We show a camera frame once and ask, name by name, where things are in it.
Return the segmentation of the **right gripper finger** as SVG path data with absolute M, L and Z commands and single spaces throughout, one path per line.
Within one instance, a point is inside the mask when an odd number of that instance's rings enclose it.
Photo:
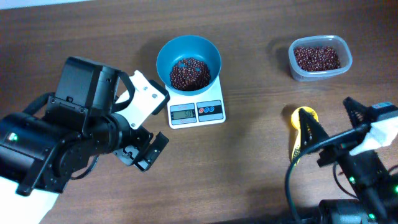
M 343 100 L 343 106 L 346 109 L 349 120 L 354 128 L 370 127 L 369 107 L 364 106 L 351 97 Z
M 329 138 L 329 135 L 311 113 L 300 109 L 298 115 L 300 121 L 301 149 L 307 149 Z

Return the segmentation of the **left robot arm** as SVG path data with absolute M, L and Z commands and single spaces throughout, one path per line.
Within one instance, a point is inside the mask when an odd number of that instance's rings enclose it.
M 1 120 L 1 222 L 39 223 L 103 154 L 149 170 L 169 140 L 143 122 L 169 99 L 139 71 L 69 57 L 55 92 Z

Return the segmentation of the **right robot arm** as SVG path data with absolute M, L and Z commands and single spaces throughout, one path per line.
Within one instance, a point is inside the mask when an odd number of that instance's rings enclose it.
M 390 102 L 366 107 L 350 97 L 343 104 L 353 127 L 334 136 L 325 132 L 313 111 L 301 107 L 292 115 L 300 131 L 300 154 L 285 175 L 290 211 L 296 223 L 303 223 L 290 194 L 290 175 L 302 156 L 318 152 L 317 164 L 340 166 L 356 195 L 354 200 L 322 200 L 318 223 L 397 223 L 397 175 L 376 153 L 397 137 L 397 107 Z

